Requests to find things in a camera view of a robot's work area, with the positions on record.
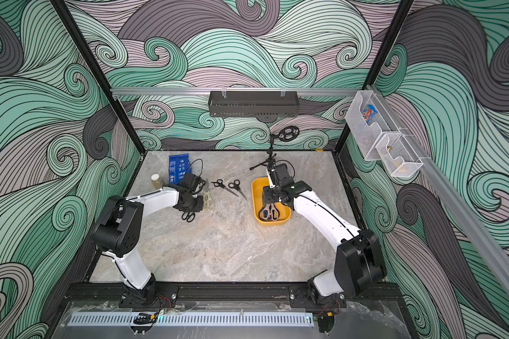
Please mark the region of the blue handled scissors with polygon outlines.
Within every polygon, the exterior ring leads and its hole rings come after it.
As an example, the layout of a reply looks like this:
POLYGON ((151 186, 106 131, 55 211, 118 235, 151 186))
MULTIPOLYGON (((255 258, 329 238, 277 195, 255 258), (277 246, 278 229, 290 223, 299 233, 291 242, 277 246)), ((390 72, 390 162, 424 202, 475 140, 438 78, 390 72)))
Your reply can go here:
POLYGON ((274 203, 267 205, 267 220, 276 221, 279 219, 280 212, 274 203))

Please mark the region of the black handled grey scissors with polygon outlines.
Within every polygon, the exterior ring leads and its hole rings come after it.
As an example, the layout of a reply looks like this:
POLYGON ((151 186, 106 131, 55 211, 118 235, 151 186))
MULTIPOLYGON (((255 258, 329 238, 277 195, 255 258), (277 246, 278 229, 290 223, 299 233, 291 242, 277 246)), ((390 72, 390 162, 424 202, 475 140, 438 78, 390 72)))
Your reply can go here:
POLYGON ((182 214, 182 220, 187 222, 187 223, 191 223, 196 217, 196 213, 195 212, 184 212, 182 214))

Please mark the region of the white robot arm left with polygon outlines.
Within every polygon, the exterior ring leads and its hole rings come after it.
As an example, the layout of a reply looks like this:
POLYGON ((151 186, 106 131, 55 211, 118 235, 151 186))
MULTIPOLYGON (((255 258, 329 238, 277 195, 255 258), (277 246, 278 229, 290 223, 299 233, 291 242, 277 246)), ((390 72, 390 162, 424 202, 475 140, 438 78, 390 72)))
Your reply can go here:
POLYGON ((178 184, 165 185, 147 194, 112 196, 107 200, 91 237, 98 250, 113 260, 128 288, 145 290, 153 278, 137 248, 143 218, 173 208, 182 213, 182 220, 191 223, 196 213, 203 210, 204 186, 201 177, 187 173, 178 184))

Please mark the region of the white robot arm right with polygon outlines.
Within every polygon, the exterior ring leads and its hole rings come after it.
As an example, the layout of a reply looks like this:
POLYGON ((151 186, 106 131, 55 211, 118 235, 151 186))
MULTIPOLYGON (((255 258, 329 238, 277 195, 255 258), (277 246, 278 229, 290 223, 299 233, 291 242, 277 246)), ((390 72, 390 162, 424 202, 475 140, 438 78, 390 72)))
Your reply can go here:
POLYGON ((314 302, 335 295, 356 297, 386 277, 380 239, 374 232, 352 225, 329 206, 305 182, 295 182, 284 164, 267 165, 269 186, 263 193, 268 203, 281 203, 307 219, 335 250, 335 265, 308 281, 314 302))

